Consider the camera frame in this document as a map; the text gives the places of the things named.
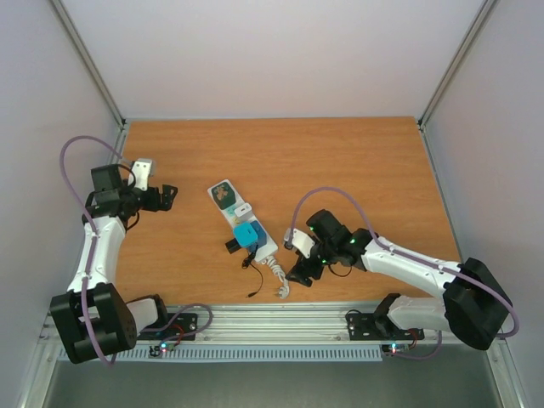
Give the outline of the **white power strip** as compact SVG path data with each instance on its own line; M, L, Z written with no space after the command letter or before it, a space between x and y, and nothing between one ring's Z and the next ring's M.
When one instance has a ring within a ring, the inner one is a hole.
M258 223L260 229L266 236L266 242L263 245L258 244L255 257L257 263L264 264L267 257L277 253L277 244L254 214L252 206L242 198L228 179L224 179L218 184L208 188L207 192L232 228L243 224L244 222Z

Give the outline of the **dark green cube plug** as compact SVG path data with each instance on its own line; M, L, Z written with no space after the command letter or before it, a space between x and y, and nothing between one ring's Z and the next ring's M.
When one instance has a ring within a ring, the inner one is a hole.
M220 210L226 210L236 202L235 192L228 182L212 187L212 198Z

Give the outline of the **light blue adapter plug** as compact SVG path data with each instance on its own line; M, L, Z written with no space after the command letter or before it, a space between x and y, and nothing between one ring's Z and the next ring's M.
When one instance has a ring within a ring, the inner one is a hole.
M233 228L236 242L242 248L248 248L258 243L258 233L250 223L243 223Z

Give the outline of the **black adapter with thin cable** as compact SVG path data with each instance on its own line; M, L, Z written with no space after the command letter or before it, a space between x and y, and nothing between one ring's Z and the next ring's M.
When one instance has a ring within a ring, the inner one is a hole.
M227 251L229 252L229 254L233 254L233 253L241 250L241 245L237 241L237 239L232 239L232 240L226 242L225 247L226 247ZM253 298L257 294L259 294L259 292L261 291L261 289L263 287L263 283L264 283L264 277L263 277L262 272L253 264L253 261L254 261L254 259L256 257L257 250L258 250L258 244L253 243L249 247L247 247L246 249L247 249L247 255L241 262L241 268L242 269L252 268L252 269L256 270L258 272L259 276L260 276L259 288L256 291L250 292L250 293L247 294L248 298Z

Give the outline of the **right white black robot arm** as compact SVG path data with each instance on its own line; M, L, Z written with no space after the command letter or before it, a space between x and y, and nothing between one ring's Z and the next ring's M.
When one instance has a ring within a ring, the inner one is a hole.
M310 287L324 269L341 264L378 273L426 292L418 299L389 293L366 326L350 323L353 333L369 332L380 340L397 340L413 330L450 332L467 346L486 350L513 304L487 266L475 258L463 263L428 257L359 228L350 231L322 209L306 222L309 230L289 228L283 241L297 254L286 277Z

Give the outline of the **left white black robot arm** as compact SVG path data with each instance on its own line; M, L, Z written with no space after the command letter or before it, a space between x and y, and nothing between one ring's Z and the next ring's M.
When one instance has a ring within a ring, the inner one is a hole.
M127 168L121 164L92 169L93 191L82 216L85 241L75 276L65 293L51 299L49 312L65 352L81 364L133 349L144 331L152 338L166 336L171 317L157 294L125 302L114 286L119 251L131 218L141 212L172 208L176 187L151 187L151 159L139 158Z

